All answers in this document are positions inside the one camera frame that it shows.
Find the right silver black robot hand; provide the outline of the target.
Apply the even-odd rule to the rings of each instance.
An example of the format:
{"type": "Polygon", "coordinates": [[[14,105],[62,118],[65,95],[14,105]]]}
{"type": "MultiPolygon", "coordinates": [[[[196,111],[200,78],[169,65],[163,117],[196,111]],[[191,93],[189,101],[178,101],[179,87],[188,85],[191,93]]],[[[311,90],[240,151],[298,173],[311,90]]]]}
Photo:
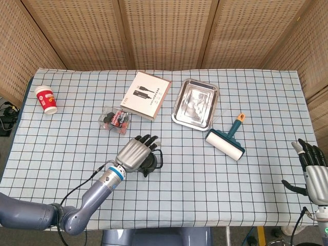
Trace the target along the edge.
{"type": "Polygon", "coordinates": [[[282,180],[282,184],[292,192],[307,196],[315,205],[327,206],[327,160],[324,153],[301,138],[292,142],[292,146],[302,167],[305,188],[293,186],[286,180],[282,180]]]}

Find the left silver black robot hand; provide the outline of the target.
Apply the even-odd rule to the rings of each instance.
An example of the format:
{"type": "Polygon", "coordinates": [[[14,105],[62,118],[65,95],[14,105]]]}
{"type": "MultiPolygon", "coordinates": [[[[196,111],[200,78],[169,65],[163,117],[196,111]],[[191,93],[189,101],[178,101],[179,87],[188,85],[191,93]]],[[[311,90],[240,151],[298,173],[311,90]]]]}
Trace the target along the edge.
{"type": "Polygon", "coordinates": [[[137,135],[118,152],[115,164],[121,166],[127,173],[135,172],[139,169],[144,160],[152,152],[151,145],[155,144],[157,135],[144,136],[137,135]]]}

